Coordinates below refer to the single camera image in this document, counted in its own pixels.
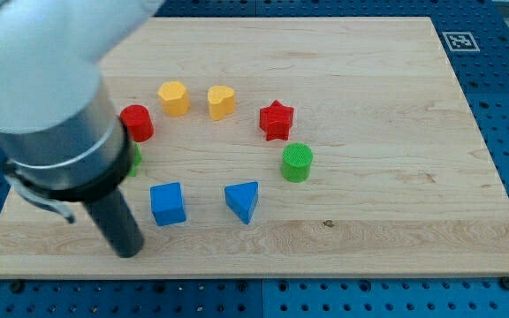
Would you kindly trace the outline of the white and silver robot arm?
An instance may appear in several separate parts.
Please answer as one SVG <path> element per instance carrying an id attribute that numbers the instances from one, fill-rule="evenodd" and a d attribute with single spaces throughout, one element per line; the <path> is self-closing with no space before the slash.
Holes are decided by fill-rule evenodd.
<path id="1" fill-rule="evenodd" d="M 19 193 L 95 201 L 130 169 L 100 60 L 161 0 L 0 0 L 0 148 Z"/>

